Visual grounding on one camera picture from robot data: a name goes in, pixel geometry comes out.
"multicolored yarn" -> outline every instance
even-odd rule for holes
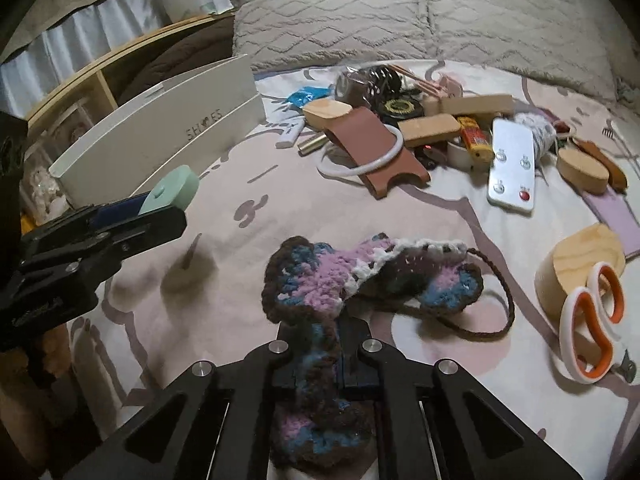
[[[295,400],[278,405],[274,415],[276,466],[331,468],[354,460],[373,438],[370,407],[341,399],[335,384],[340,356],[335,319],[345,302],[363,293],[366,284],[367,294],[378,298],[417,298],[422,314],[442,321],[482,293],[479,267],[465,262],[471,251],[462,242],[391,239],[384,233],[351,251],[304,237],[283,242],[265,271],[262,306],[270,321],[297,325],[306,347],[296,372]],[[510,293],[508,298],[506,330],[513,322]]]

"metal screw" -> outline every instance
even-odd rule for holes
[[[371,354],[375,354],[376,352],[380,352],[382,350],[382,343],[377,339],[367,339],[363,341],[362,347],[365,352],[369,352]]]
[[[453,375],[458,371],[458,364],[451,359],[444,359],[438,363],[438,369],[447,375]]]
[[[289,343],[283,341],[282,339],[276,339],[276,341],[271,341],[269,343],[269,350],[274,354],[282,354],[289,349]]]
[[[191,367],[191,373],[198,377],[206,377],[212,370],[213,366],[207,361],[198,361]]]

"brown cushion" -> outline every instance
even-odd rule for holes
[[[146,65],[116,100],[122,105],[165,79],[231,57],[234,18],[216,21],[178,41]]]

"brown braided cord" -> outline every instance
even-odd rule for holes
[[[501,339],[510,330],[511,325],[513,325],[513,322],[515,321],[515,317],[516,317],[516,306],[513,303],[513,296],[511,295],[509,285],[507,285],[507,282],[504,279],[504,276],[502,275],[500,270],[498,270],[498,267],[494,265],[494,263],[489,259],[488,256],[481,253],[477,249],[473,249],[473,248],[467,249],[466,252],[469,254],[473,254],[474,256],[477,256],[482,261],[484,261],[484,263],[486,263],[489,266],[489,268],[492,270],[492,273],[495,274],[495,277],[498,278],[500,285],[502,286],[502,288],[504,289],[507,295],[507,304],[509,309],[508,316],[507,316],[507,324],[504,326],[502,330],[499,330],[498,332],[472,332],[471,330],[467,330],[466,328],[462,328],[456,325],[455,323],[451,322],[449,319],[445,317],[437,317],[436,319],[447,328],[450,328],[457,334],[462,335],[468,339],[475,339],[480,341],[490,341],[490,340]]]

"scissors blade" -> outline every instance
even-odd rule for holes
[[[618,367],[618,372],[624,377],[627,383],[631,384],[636,378],[637,371],[638,367],[636,367],[636,363],[629,357],[629,350],[625,350],[625,357]]]

